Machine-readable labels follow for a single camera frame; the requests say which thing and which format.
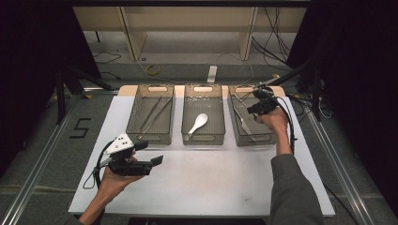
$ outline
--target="clear plastic bin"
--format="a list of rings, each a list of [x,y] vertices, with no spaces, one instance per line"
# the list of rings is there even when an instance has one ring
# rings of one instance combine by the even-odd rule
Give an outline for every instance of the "clear plastic bin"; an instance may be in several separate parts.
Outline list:
[[[207,115],[207,122],[190,136],[196,117]],[[186,145],[222,145],[225,135],[222,87],[217,84],[186,84],[182,139]]]
[[[247,111],[247,107],[258,102],[251,93],[252,90],[249,85],[228,86],[228,107],[237,146],[274,144],[276,140],[273,132],[267,126],[255,122]]]
[[[126,133],[133,142],[170,144],[175,105],[172,84],[138,86]]]

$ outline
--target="black cable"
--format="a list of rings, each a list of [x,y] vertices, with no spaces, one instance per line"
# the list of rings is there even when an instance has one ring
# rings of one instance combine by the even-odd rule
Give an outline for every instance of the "black cable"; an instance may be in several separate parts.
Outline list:
[[[98,53],[98,54],[96,54],[96,55],[93,55],[93,57],[95,58],[95,57],[97,57],[97,56],[99,56],[100,54],[103,54],[103,53],[107,53],[107,54],[110,54],[110,55],[115,55],[115,56],[117,56],[117,57],[114,58],[114,59],[111,59],[111,60],[109,60],[109,61],[107,61],[107,62],[96,62],[96,63],[98,63],[98,64],[107,64],[107,63],[113,62],[114,60],[116,60],[116,59],[122,57],[121,54],[115,54],[115,53],[109,53],[109,52],[100,52],[100,53]]]
[[[88,179],[90,179],[91,176],[93,177],[93,186],[86,187],[85,184],[87,184],[87,181],[88,181]],[[87,179],[84,181],[83,189],[92,189],[92,188],[94,188],[95,185],[96,185],[96,178],[94,176],[94,170],[93,170],[93,172],[90,174],[90,176],[88,176]]]
[[[291,100],[296,101],[297,103],[299,103],[301,106],[307,107],[307,108],[312,108],[311,104],[307,104],[305,103],[306,101],[311,102],[309,99],[305,99],[305,98],[300,98],[300,97],[295,97],[295,95],[288,95],[288,97]]]
[[[113,143],[114,141],[108,142],[105,147],[102,149],[102,151],[100,151],[99,154],[99,159],[97,160],[97,165],[94,168],[93,174],[94,174],[94,178],[96,179],[96,183],[97,183],[97,188],[100,188],[100,160],[103,157],[103,153],[105,152],[105,150]]]
[[[301,103],[299,100],[297,100],[294,96],[287,95],[287,97],[291,100],[291,102],[297,102],[298,105],[301,106],[301,112],[300,112],[300,113],[296,113],[296,116],[298,116],[298,115],[303,115],[304,112],[305,112],[305,108],[304,108],[304,106],[302,105],[302,103]]]
[[[101,72],[101,73],[111,74],[112,76],[116,77],[118,80],[122,80],[121,77],[114,75],[112,72]]]
[[[266,47],[266,46],[265,46],[265,47],[261,46],[260,43],[258,43],[258,41],[257,41],[254,37],[252,37],[252,40],[254,40],[254,42],[259,46],[259,48],[261,48],[261,50],[263,50],[264,52],[267,52],[267,53],[270,54],[271,56],[266,55],[264,52],[261,52],[261,51],[259,51],[258,49],[257,49],[257,51],[261,52],[264,56],[267,56],[267,57],[269,57],[269,58],[276,59],[276,60],[280,61],[281,63],[287,65],[286,62],[285,62],[284,60],[282,60],[281,58],[279,58],[278,56],[276,56],[274,53],[272,53],[272,52],[270,52],[269,50],[267,50],[267,47]]]
[[[337,200],[337,202],[339,202],[339,204],[345,209],[345,211],[347,212],[347,214],[352,218],[352,220],[354,221],[354,223],[356,225],[360,225],[357,220],[354,218],[354,215],[352,215],[352,213],[348,210],[348,208],[345,206],[345,204],[337,197],[336,194],[334,194],[333,191],[331,191],[331,189],[325,185],[325,183],[322,182],[322,184],[324,185],[325,189],[330,192],[331,195],[333,195],[333,197]]]
[[[289,110],[289,108],[287,107],[287,104],[286,104],[286,102],[284,101],[284,99],[281,98],[281,97],[276,97],[276,98],[281,99],[281,100],[284,102],[284,105],[286,106],[287,111],[286,111],[286,109],[281,105],[281,103],[279,103],[278,100],[275,100],[276,103],[279,105],[279,107],[282,108],[282,110],[283,110],[283,112],[284,112],[284,115],[286,115],[287,122],[289,123],[289,126],[290,126],[290,148],[292,149],[292,154],[295,155],[295,141],[296,141],[296,137],[295,137],[295,129],[294,129],[294,127],[293,127],[292,115],[291,115],[290,110]]]
[[[278,61],[284,63],[284,64],[287,66],[287,64],[286,64],[282,59],[280,59],[278,56],[276,56],[275,54],[273,54],[273,53],[270,52],[269,50],[264,49],[264,47],[261,46],[261,45],[257,42],[257,40],[256,40],[254,37],[252,37],[252,39],[254,40],[254,42],[252,42],[252,45],[254,46],[254,48],[255,48],[257,51],[259,51],[260,53],[263,54],[264,62],[266,62],[266,64],[267,64],[268,66],[270,66],[271,68],[277,68],[277,69],[283,70],[283,71],[288,71],[288,72],[292,71],[291,69],[284,69],[284,68],[280,68],[280,67],[274,67],[273,65],[271,65],[271,64],[267,61],[266,57],[269,57],[269,58],[272,58],[272,59],[276,59],[276,60],[278,60]]]
[[[283,39],[282,39],[282,36],[280,35],[280,30],[279,30],[279,26],[280,26],[280,19],[279,19],[280,8],[279,8],[279,7],[276,7],[276,8],[275,8],[275,22],[274,22],[273,25],[272,25],[272,21],[271,21],[271,18],[269,17],[269,14],[268,14],[268,11],[267,11],[267,8],[266,8],[266,7],[264,7],[264,11],[266,12],[266,15],[267,15],[269,24],[270,24],[270,26],[271,26],[271,28],[272,28],[272,32],[271,32],[271,34],[269,35],[268,40],[270,39],[270,37],[272,36],[272,34],[275,34],[275,37],[276,37],[277,40],[278,40],[279,50],[280,50],[280,52],[281,52],[281,55],[282,55],[282,57],[283,57],[283,59],[284,59],[285,64],[287,65],[287,62],[286,62],[286,61],[287,61],[288,53],[286,52],[286,49],[287,49],[288,51],[290,51],[290,49],[286,46],[286,44],[284,43],[284,41],[283,41]]]

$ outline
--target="wooden panel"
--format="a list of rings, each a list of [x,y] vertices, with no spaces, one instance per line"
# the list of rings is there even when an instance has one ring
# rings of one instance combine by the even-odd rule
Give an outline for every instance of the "wooden panel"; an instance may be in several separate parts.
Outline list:
[[[126,7],[133,31],[245,32],[250,7]]]
[[[118,7],[74,7],[84,31],[123,31]]]

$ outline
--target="hand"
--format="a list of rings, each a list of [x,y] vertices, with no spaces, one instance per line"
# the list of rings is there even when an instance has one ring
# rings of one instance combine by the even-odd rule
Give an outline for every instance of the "hand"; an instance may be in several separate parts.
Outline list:
[[[143,176],[121,176],[114,174],[108,167],[105,168],[105,172],[102,176],[102,181],[99,185],[99,190],[85,209],[84,213],[79,217],[79,221],[85,224],[92,224],[101,211],[105,209],[105,206],[110,203],[114,197],[116,197],[124,188],[130,183],[143,178]]]
[[[132,182],[135,182],[143,176],[121,176],[114,174],[108,167],[102,176],[102,181],[99,186],[97,195],[105,197],[108,203],[112,201],[124,188]]]
[[[276,154],[292,154],[287,137],[287,117],[280,107],[268,114],[258,115],[255,121],[268,126],[276,136]]]
[[[288,121],[286,115],[280,107],[277,107],[268,114],[256,116],[255,121],[260,124],[265,124],[269,129],[274,130],[277,133],[287,131]]]

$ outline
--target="gray floor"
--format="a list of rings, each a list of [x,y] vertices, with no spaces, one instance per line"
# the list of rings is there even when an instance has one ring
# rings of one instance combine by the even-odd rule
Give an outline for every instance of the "gray floor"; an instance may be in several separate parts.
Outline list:
[[[222,84],[246,81],[252,76],[251,68],[253,69],[253,79],[250,83],[269,80],[275,73],[281,76],[286,73],[286,71],[267,66],[263,56],[254,49],[251,50],[249,61],[242,62],[236,59],[233,56],[238,55],[235,34],[150,34],[139,62],[131,62],[126,51],[124,38],[120,34],[99,33],[99,36],[101,43],[97,42],[93,32],[86,33],[87,41],[93,53],[121,54],[121,57],[111,64],[98,64],[101,72],[112,72],[121,78],[121,80],[117,80],[111,74],[102,74],[105,82],[116,87],[125,84],[164,83],[164,81],[149,79],[142,71],[139,63],[142,65],[161,65],[161,73],[156,78],[166,79],[168,82],[188,80],[203,83],[207,79],[209,65],[215,63],[219,66],[216,82]],[[262,34],[258,34],[257,37],[258,39],[265,39]],[[291,44],[294,34],[286,34],[284,37],[286,37],[286,42]],[[275,43],[271,44],[270,48],[274,48],[274,52],[278,51]],[[96,60],[106,62],[113,58],[115,58],[114,55],[102,54],[101,57],[96,57]],[[268,60],[268,62],[280,66],[276,61]],[[295,93],[295,81],[296,79],[293,79],[283,84],[286,93]],[[82,81],[82,84],[87,88],[96,88],[95,85],[86,81]],[[110,94],[93,94],[79,99],[18,224],[54,224],[54,219],[68,210],[74,190],[82,178],[86,162],[91,155],[112,98],[113,95]],[[23,185],[27,175],[37,163],[42,150],[55,129],[56,104],[56,98],[50,99],[48,107],[44,110],[37,126],[32,130],[31,136],[27,140],[26,149],[18,154],[0,180],[0,218],[4,217],[18,193],[19,187]],[[301,107],[296,103],[293,104],[295,113],[298,114],[298,120],[302,119],[300,126],[321,179],[354,213],[335,172],[330,166],[322,144],[316,137],[308,116],[305,114],[299,115],[302,111]],[[71,139],[70,136],[83,134],[82,131],[74,129],[79,118],[90,118],[89,121],[81,123],[82,127],[89,128],[89,130],[85,138]],[[344,135],[339,120],[335,117],[323,118],[322,124],[327,129],[328,135],[360,196],[366,202],[375,224],[398,224],[397,218],[386,204],[360,160],[353,156],[353,149]],[[335,198],[331,194],[329,196],[336,209],[336,216],[327,218],[326,224],[355,224]],[[123,217],[106,217],[102,224],[126,224],[127,221],[128,219]]]

